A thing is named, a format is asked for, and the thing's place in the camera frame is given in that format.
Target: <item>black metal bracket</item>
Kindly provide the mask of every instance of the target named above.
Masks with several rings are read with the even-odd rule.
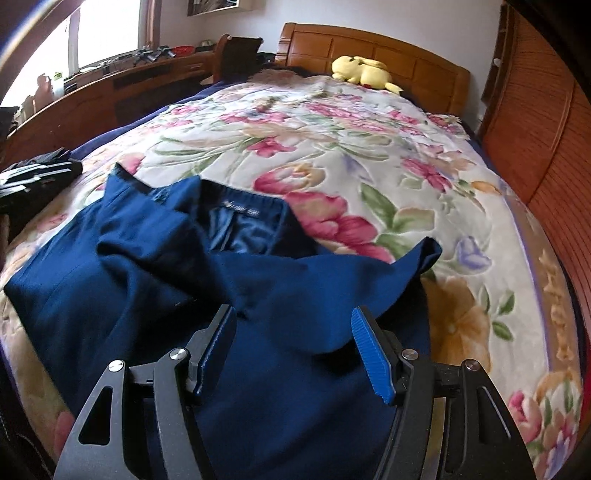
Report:
[[[374,480],[421,478],[437,397],[446,399],[437,480],[535,480],[519,431],[476,360],[432,363],[403,349],[363,307],[355,309],[352,328],[374,389],[397,408]],[[130,368],[111,362],[74,424],[54,480],[151,478],[138,393],[154,398],[167,478],[215,480],[191,406],[215,388],[235,332],[234,309],[224,305],[207,329],[157,362]]]
[[[442,397],[446,415],[437,480],[535,480],[519,430],[478,361],[464,360],[459,367],[432,363],[415,350],[403,349],[392,332],[378,326],[368,309],[356,309],[355,317],[365,324],[365,330],[354,332],[354,337],[372,384],[379,381],[372,379],[375,359],[370,358],[377,352],[389,365],[394,396],[388,403],[399,407],[374,480],[421,478],[433,399]],[[364,356],[367,338],[376,349]]]
[[[223,305],[207,329],[157,362],[111,362],[66,440],[54,480],[150,478],[141,401],[150,393],[167,477],[215,480],[190,405],[215,388],[235,332],[236,313]]]

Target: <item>wooden wardrobe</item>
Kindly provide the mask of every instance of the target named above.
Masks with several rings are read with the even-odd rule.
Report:
[[[591,332],[591,105],[542,35],[505,8],[496,49],[502,58],[491,69],[479,135],[501,177],[543,225]]]

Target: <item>bed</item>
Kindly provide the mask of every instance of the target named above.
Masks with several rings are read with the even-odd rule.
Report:
[[[424,110],[327,77],[345,54],[384,62]],[[458,121],[469,72],[382,35],[293,23],[282,32],[277,65],[316,75],[264,70],[94,144],[79,181],[9,246],[1,284],[103,195],[115,163],[152,187],[201,175],[281,197],[305,231],[337,254],[394,262],[432,236],[443,248],[421,279],[432,358],[475,358],[486,368],[538,478],[550,478],[577,437],[585,335],[542,227]],[[0,306],[2,347],[22,405],[57,459],[72,415],[4,292]]]

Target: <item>floral blanket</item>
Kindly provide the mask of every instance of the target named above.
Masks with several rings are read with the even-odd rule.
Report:
[[[432,357],[475,358],[509,405],[539,479],[574,446],[581,376],[566,282],[538,222],[488,170],[456,119],[389,92],[266,71],[171,105],[98,148],[84,173],[11,244],[4,285],[78,211],[115,162],[152,186],[192,175],[281,196],[338,254],[394,262],[425,236],[443,247],[424,275]],[[23,405],[58,456],[72,425],[0,293],[0,333]]]

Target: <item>wooden desk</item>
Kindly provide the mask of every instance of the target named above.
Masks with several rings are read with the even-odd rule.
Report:
[[[0,170],[60,147],[74,149],[199,91],[212,52],[161,60],[89,83],[48,105],[0,145]]]

